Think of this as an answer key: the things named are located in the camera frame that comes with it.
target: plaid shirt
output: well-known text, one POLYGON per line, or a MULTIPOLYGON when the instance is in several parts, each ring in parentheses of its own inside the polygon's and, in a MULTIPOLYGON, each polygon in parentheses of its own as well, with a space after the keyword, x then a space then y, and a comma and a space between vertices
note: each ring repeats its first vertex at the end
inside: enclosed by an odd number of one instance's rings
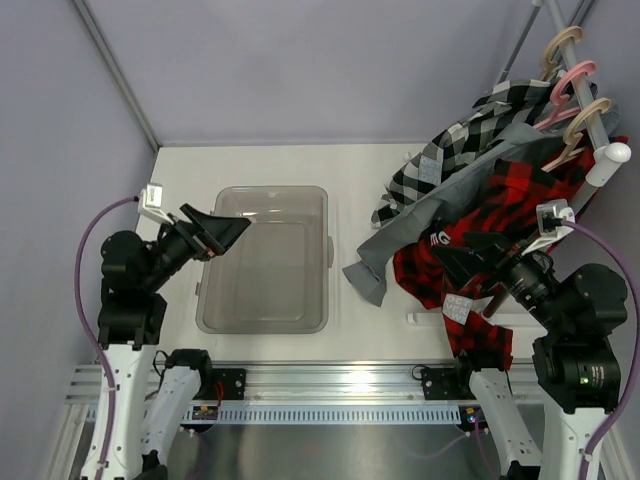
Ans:
MULTIPOLYGON (((621 137, 617 141, 626 142, 626 138, 621 137)), ((498 160, 488 188, 475 210, 442 229, 434 224, 417 243, 396 253, 393 266, 398 284, 427 309, 441 307, 448 293, 473 299, 496 294, 497 289, 482 292, 477 288, 484 280, 482 278, 457 291, 432 254, 432 243, 464 247, 462 235, 477 231, 503 232, 514 238, 527 238, 537 228, 536 205, 558 198, 570 200, 593 165, 591 148, 586 148, 580 157, 550 173, 529 164, 498 160)), ((473 348, 497 350, 503 352, 505 365, 511 365, 511 330, 491 325, 473 311, 469 312, 464 325, 445 315, 443 317, 454 356, 473 348)))
POLYGON ((382 227, 406 206, 472 163, 511 123, 533 125, 549 103, 554 85, 517 80, 493 87, 473 105, 469 115, 440 133, 393 175, 371 216, 371 226, 382 227))

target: red and black plaid shirt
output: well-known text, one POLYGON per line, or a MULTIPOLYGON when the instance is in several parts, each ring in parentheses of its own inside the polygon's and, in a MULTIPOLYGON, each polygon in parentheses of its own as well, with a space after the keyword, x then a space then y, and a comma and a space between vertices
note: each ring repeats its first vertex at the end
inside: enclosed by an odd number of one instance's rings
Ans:
MULTIPOLYGON (((454 247, 466 246, 462 237, 465 232, 503 232, 510 237, 527 238, 537 228, 536 205, 573 198, 593 165, 593 150, 589 147, 578 158, 549 173, 529 164, 498 160, 475 210, 455 224, 444 228, 435 225, 417 243, 395 254, 393 266, 398 284, 427 309, 441 307, 448 293, 473 299, 494 295, 497 290, 487 293, 476 288, 482 279, 456 290, 431 252, 432 238, 440 243, 447 239, 454 247)), ((504 353, 506 367, 511 366, 511 330, 491 325, 473 311, 464 325, 443 317, 454 356, 473 348, 497 350, 504 353)))

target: clear plastic container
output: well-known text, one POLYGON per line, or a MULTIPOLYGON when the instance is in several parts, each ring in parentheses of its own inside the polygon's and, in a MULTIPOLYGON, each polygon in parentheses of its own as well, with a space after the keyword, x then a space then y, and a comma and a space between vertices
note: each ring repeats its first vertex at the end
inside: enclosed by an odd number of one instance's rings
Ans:
POLYGON ((327 193, 319 187, 231 187, 215 215, 253 224, 206 264, 197 321, 207 333, 315 333, 328 316, 327 193))

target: clothes hanger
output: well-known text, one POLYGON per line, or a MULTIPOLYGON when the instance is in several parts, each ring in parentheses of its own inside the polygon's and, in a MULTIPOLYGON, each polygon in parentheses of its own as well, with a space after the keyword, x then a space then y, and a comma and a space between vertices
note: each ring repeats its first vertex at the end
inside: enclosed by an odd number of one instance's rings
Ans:
POLYGON ((574 25, 573 27, 565 28, 558 35, 553 37, 553 39, 549 42, 549 45, 547 45, 547 48, 544 49, 542 58, 540 59, 540 66, 542 67, 542 80, 549 80, 549 78, 553 74, 553 70, 558 66, 558 62, 555 62, 551 59, 555 49, 570 38, 573 38, 573 41, 575 43, 578 43, 580 40, 582 40, 583 34, 584 30, 574 25))
POLYGON ((584 136, 584 134, 579 132, 578 129, 594 113, 606 113, 610 108, 611 100, 609 100, 608 98, 599 98, 598 100, 595 100, 591 104, 587 105, 576 116, 576 118, 571 121, 564 134, 562 135, 562 139, 567 146, 564 148, 558 158, 542 167, 542 170, 545 172, 550 172, 554 168, 573 160, 576 156, 582 153, 584 151, 584 147, 574 150, 576 145, 578 145, 578 143, 584 136))
POLYGON ((592 75, 595 71, 596 64, 591 60, 579 63, 571 70, 569 70, 560 79, 556 86, 553 87, 553 91, 551 92, 550 100, 556 108, 554 108, 553 112, 551 112, 551 115, 549 115, 548 118, 536 123, 533 128, 535 128, 536 130, 543 130, 547 127, 550 127, 554 123, 566 120, 567 118, 575 117, 578 113, 580 113, 580 107, 574 107, 563 111, 564 106, 571 98, 569 94, 563 92, 569 85, 569 82, 571 82, 571 80, 573 80, 574 78, 580 75, 592 75))

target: clothing rack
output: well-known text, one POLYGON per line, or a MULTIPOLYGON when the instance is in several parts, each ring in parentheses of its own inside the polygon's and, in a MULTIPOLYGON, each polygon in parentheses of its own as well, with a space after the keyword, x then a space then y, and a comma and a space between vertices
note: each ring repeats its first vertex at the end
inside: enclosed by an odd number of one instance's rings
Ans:
MULTIPOLYGON (((582 0, 579 2, 571 16, 570 24, 584 23, 589 13, 593 11, 593 6, 597 1, 598 0, 582 0)), ((540 9, 545 3, 547 4, 551 22, 553 23, 555 30, 560 33, 567 28, 567 23, 565 22, 562 10, 558 5, 558 0, 532 0, 531 10, 524 22, 522 32, 518 36, 516 44, 512 49, 504 68, 498 75, 498 83, 506 80, 509 75, 511 67, 515 62, 525 39, 527 38, 540 9)), ((576 56, 574 47, 574 40, 569 38, 560 45, 558 51, 555 53, 556 56, 559 55, 562 58, 567 70, 580 63, 576 56)), ((572 80, 572 83, 580 108, 584 109, 594 101, 589 84, 587 83, 584 75, 576 77, 572 80)), ((631 149, 627 145, 622 143, 611 144, 609 142, 604 125, 602 124, 602 119, 600 118, 600 113, 594 113, 587 118, 585 123, 587 125, 589 138, 591 139, 591 144, 594 148, 594 159, 596 164, 587 174, 585 183, 580 187, 574 198, 571 200, 570 205, 576 213, 584 208, 598 188, 603 186, 609 178, 611 178, 620 165, 631 158, 631 149)))

